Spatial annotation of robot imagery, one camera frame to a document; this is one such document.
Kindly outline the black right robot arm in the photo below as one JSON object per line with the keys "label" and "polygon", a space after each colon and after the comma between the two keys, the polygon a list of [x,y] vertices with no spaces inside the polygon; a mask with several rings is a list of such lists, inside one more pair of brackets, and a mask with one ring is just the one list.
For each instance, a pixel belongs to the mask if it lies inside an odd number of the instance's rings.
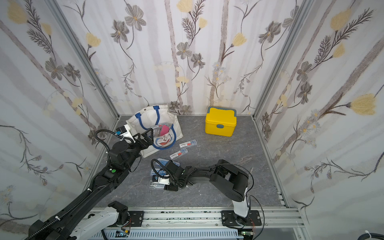
{"label": "black right robot arm", "polygon": [[210,183],[223,195],[232,200],[234,213],[240,218],[249,215],[249,203],[247,192],[249,190],[249,174],[237,166],[219,160],[217,164],[205,168],[187,166],[182,168],[173,161],[169,161],[161,167],[165,171],[165,178],[169,180],[169,186],[184,189],[188,185]]}

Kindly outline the pink compass case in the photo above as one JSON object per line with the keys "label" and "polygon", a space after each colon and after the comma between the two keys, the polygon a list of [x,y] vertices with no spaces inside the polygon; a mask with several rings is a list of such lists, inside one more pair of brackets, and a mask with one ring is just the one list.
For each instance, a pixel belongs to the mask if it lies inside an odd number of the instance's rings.
{"label": "pink compass case", "polygon": [[160,137],[168,134],[170,128],[167,125],[161,125]]}

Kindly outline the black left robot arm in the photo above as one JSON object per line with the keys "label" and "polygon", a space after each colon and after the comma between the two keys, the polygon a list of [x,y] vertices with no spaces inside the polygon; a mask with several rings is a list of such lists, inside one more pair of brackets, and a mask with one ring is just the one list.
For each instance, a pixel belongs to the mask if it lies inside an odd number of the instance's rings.
{"label": "black left robot arm", "polygon": [[153,129],[133,137],[124,137],[110,130],[97,130],[95,139],[106,148],[107,165],[91,180],[88,188],[75,200],[45,222],[33,223],[28,240],[79,240],[75,228],[93,207],[114,191],[132,172],[140,152],[154,143]]}

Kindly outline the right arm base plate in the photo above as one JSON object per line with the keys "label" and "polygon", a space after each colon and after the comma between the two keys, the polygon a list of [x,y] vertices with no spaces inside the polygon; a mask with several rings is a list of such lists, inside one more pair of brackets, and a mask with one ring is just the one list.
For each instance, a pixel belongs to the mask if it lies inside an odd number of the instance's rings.
{"label": "right arm base plate", "polygon": [[234,211],[221,211],[222,225],[232,228],[250,228],[262,226],[262,218],[259,211],[251,210],[247,217],[240,217]]}

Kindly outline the clear compass case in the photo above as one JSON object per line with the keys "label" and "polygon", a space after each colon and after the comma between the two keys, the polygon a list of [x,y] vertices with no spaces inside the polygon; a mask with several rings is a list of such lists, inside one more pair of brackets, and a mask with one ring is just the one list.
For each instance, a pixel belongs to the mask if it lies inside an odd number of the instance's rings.
{"label": "clear compass case", "polygon": [[150,188],[154,190],[163,190],[165,186],[166,185],[164,184],[153,183],[153,182],[150,183]]}

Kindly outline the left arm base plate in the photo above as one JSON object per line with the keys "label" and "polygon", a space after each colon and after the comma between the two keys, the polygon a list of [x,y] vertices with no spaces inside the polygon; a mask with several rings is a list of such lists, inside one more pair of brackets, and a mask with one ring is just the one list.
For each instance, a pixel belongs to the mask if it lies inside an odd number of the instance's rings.
{"label": "left arm base plate", "polygon": [[125,216],[123,228],[141,227],[144,220],[144,211],[129,211]]}

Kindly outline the small blue clear case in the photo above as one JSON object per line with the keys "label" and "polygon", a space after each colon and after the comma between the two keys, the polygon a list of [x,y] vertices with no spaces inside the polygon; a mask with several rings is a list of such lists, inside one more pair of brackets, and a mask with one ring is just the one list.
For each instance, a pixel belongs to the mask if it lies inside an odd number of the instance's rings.
{"label": "small blue clear case", "polygon": [[179,144],[180,148],[189,148],[197,145],[198,143],[196,140],[191,140],[191,141]]}

